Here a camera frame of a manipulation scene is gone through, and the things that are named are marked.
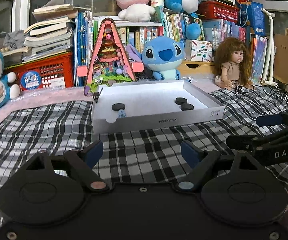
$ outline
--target cardboard box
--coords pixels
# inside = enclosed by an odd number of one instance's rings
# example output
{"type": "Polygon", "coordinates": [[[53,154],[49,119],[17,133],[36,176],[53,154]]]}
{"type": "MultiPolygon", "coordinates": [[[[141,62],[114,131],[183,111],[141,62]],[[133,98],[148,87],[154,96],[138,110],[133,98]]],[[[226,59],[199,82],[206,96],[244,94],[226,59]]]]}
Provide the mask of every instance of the cardboard box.
{"type": "Polygon", "coordinates": [[[213,43],[210,41],[185,41],[186,59],[190,61],[212,62],[213,43]]]}
{"type": "Polygon", "coordinates": [[[129,132],[207,122],[223,118],[225,106],[185,80],[142,81],[106,85],[98,103],[93,103],[93,134],[129,132]],[[193,110],[182,111],[177,97],[186,98],[193,110]],[[126,117],[118,118],[112,110],[116,103],[125,104],[126,117]]]}

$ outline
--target white cardboard tray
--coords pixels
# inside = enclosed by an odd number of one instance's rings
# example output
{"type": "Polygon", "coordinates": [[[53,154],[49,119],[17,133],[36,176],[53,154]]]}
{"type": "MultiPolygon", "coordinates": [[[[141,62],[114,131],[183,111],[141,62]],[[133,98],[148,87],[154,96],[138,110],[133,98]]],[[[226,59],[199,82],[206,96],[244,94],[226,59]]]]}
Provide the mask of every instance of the white cardboard tray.
{"type": "Polygon", "coordinates": [[[225,106],[185,80],[143,81],[99,86],[98,103],[92,105],[94,134],[129,132],[207,122],[223,118],[225,106]],[[186,98],[193,110],[175,104],[186,98]],[[118,118],[115,103],[125,104],[126,117],[118,118]]]}

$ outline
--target white printed box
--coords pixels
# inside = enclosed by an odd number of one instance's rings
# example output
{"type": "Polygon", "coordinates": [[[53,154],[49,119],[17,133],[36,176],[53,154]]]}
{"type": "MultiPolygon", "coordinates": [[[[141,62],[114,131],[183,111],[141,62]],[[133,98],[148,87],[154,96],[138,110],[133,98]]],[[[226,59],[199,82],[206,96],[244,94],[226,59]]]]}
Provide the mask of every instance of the white printed box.
{"type": "Polygon", "coordinates": [[[185,41],[186,59],[189,61],[212,62],[213,43],[209,41],[185,41]]]}

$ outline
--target blue gripper pad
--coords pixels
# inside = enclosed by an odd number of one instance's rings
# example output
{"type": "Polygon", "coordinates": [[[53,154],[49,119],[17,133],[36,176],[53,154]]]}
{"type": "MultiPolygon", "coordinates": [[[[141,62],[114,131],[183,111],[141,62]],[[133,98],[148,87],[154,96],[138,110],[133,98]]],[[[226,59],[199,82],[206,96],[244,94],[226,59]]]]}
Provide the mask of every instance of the blue gripper pad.
{"type": "Polygon", "coordinates": [[[92,169],[103,156],[103,142],[100,140],[93,142],[84,151],[86,152],[85,163],[92,169]]]}
{"type": "Polygon", "coordinates": [[[205,157],[204,151],[197,148],[188,140],[181,143],[181,155],[192,169],[205,157]]]}

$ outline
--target black puck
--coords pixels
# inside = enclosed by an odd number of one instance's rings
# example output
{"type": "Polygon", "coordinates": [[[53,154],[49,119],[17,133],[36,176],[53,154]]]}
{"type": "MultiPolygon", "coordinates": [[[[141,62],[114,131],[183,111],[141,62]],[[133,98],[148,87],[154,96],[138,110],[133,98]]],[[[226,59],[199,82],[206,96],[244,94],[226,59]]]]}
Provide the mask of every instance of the black puck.
{"type": "Polygon", "coordinates": [[[184,104],[181,105],[181,110],[182,111],[193,110],[193,109],[194,109],[194,106],[191,105],[191,104],[184,103],[184,104]]]}
{"type": "Polygon", "coordinates": [[[182,104],[186,104],[187,103],[187,99],[186,98],[176,98],[175,99],[175,104],[181,106],[182,104]]]}
{"type": "Polygon", "coordinates": [[[125,109],[125,105],[122,103],[116,103],[114,105],[112,105],[112,110],[118,112],[119,110],[124,110],[125,109]]]}

